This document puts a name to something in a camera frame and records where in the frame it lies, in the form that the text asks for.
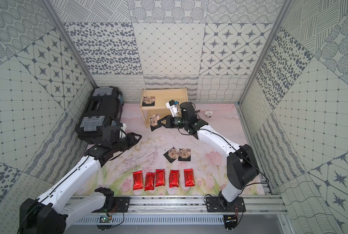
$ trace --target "wooden shelf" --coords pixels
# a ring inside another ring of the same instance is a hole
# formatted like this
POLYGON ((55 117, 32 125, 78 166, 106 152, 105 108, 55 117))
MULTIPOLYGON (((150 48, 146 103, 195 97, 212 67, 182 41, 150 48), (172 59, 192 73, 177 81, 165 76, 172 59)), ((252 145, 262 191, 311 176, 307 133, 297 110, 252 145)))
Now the wooden shelf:
POLYGON ((171 115, 170 110, 166 107, 166 103, 174 100, 178 101, 179 104, 188 101, 187 89, 164 89, 164 90, 145 90, 143 89, 140 101, 140 109, 143 114, 145 126, 150 126, 149 117, 159 113, 160 118, 166 115, 171 115), (156 100, 154 106, 143 106, 143 97, 155 96, 156 100))

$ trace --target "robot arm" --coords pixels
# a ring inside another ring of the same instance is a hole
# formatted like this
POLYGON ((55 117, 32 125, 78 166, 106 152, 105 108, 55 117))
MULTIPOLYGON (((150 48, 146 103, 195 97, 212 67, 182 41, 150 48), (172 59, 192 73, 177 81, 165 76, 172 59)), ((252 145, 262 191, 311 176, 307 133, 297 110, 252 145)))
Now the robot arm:
POLYGON ((93 173, 122 154, 113 157, 115 153, 130 149, 140 139, 141 135, 125 133, 125 124, 104 128, 101 142, 88 149, 73 169, 37 199, 27 199, 21 205, 18 232, 61 234, 88 213, 98 209, 111 210, 114 192, 108 188, 98 188, 74 204, 66 206, 66 203, 93 173))
POLYGON ((158 120, 158 124, 165 128, 183 128, 189 135, 212 146, 227 158, 229 182, 220 191, 218 197, 220 206, 224 210, 234 207, 234 203, 243 188, 259 174, 253 150, 247 144, 240 146, 224 138, 203 119, 198 119, 191 102, 181 103, 179 107, 182 116, 168 115, 158 120))

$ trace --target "mounting plate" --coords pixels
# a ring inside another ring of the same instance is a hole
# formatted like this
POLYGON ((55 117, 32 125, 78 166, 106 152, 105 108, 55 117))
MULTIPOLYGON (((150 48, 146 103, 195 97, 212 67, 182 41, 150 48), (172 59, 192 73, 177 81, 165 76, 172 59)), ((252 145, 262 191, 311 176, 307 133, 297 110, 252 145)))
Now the mounting plate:
POLYGON ((229 209, 223 210, 219 204, 218 197, 206 197, 206 210, 208 212, 235 212, 235 206, 239 212, 245 212, 246 206, 244 205, 244 200, 242 197, 237 197, 235 202, 229 209))
MULTIPOLYGON (((117 212, 127 213, 129 205, 130 205, 130 197, 114 197, 114 207, 116 207, 115 213, 117 212)), ((100 210, 95 210, 92 213, 104 213, 104 212, 105 210, 100 209, 100 210)))

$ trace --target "red tea packet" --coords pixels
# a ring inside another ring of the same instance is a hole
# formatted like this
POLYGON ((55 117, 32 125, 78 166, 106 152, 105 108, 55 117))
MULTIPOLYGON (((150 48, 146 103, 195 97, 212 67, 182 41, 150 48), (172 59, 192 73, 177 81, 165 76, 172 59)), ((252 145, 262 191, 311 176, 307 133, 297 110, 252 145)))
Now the red tea packet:
POLYGON ((156 187, 165 185, 165 169, 156 169, 156 187))
POLYGON ((178 170, 170 170, 169 176, 169 188, 179 187, 179 171, 178 170))
POLYGON ((156 174, 154 172, 147 172, 147 175, 145 176, 144 191, 154 190, 154 178, 155 177, 156 177, 156 174))
POLYGON ((134 190, 141 190, 143 186, 143 171, 135 171, 134 175, 134 190))
POLYGON ((186 187, 195 186, 195 179, 193 178, 193 169, 184 170, 184 181, 186 182, 186 187))

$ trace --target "black toolbox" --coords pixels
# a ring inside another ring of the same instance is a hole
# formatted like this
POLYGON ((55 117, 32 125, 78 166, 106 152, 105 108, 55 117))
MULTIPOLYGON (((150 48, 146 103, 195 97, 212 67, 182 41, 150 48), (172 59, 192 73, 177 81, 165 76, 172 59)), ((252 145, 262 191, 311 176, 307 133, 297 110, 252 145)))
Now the black toolbox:
POLYGON ((96 88, 75 129, 78 138, 88 144, 98 143, 104 127, 120 122, 122 109, 122 92, 117 87, 96 88))

